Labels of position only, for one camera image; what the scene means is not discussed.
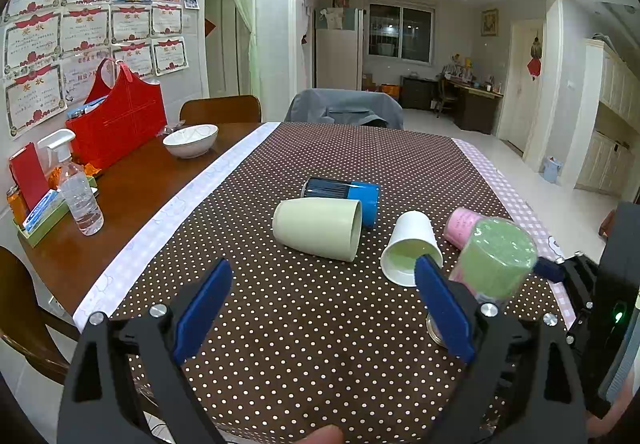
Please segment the gray chair cover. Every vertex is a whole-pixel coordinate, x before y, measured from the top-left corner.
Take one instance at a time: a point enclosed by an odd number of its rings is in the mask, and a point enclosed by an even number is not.
[[[303,90],[293,98],[285,117],[296,123],[338,125],[364,125],[376,119],[390,129],[402,130],[402,107],[381,92],[336,89]]]

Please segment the spray bottle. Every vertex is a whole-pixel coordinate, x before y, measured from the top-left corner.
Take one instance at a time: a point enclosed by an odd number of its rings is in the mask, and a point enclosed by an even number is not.
[[[52,152],[56,153],[61,166],[58,189],[65,198],[69,211],[84,235],[93,235],[104,223],[102,211],[95,201],[89,181],[82,166],[71,161],[69,143],[76,134],[69,129],[60,129],[38,141],[38,148],[47,147],[49,166]]]

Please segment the refrigerator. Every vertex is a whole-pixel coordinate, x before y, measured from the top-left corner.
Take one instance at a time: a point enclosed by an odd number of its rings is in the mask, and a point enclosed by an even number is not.
[[[315,10],[315,88],[362,90],[364,11]]]

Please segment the white tablecloth border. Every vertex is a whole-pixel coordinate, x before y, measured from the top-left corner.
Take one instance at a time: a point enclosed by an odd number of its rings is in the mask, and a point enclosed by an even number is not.
[[[74,322],[79,330],[84,328],[93,312],[99,310],[109,316],[113,314],[146,266],[174,235],[180,224],[279,124],[265,123],[251,132],[194,177],[142,226],[100,275],[74,312]]]
[[[489,161],[474,145],[454,139],[453,142],[466,155],[466,158],[474,165],[478,173],[494,191],[504,208],[509,212],[513,221],[523,228],[538,247],[538,254],[555,260],[558,257],[564,257],[562,249],[556,243],[542,222],[536,217],[529,204],[513,189],[507,178]],[[558,302],[558,307],[564,318],[564,325],[569,328],[575,321],[574,309],[571,306],[569,297],[566,294],[562,283],[551,283],[551,291]]]

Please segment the green tray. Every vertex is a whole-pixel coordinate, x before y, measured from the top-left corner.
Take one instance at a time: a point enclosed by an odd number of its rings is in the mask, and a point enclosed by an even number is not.
[[[95,182],[94,177],[89,177],[89,184],[91,185],[91,187],[93,188],[97,188],[98,185]],[[39,241],[41,241],[44,237],[44,235],[46,235],[47,233],[49,233],[49,230],[55,226],[58,222],[60,222],[60,219],[65,216],[69,211],[69,206],[66,204],[66,201],[62,201],[62,203],[51,212],[51,215],[49,215],[47,218],[45,218],[39,225],[38,227],[35,229],[35,231],[33,231],[30,235],[27,234],[26,231],[24,231],[16,222],[14,219],[14,226],[15,229],[18,231],[18,236],[22,237],[24,240],[26,240],[29,245],[31,247],[35,247],[36,244],[38,244]]]

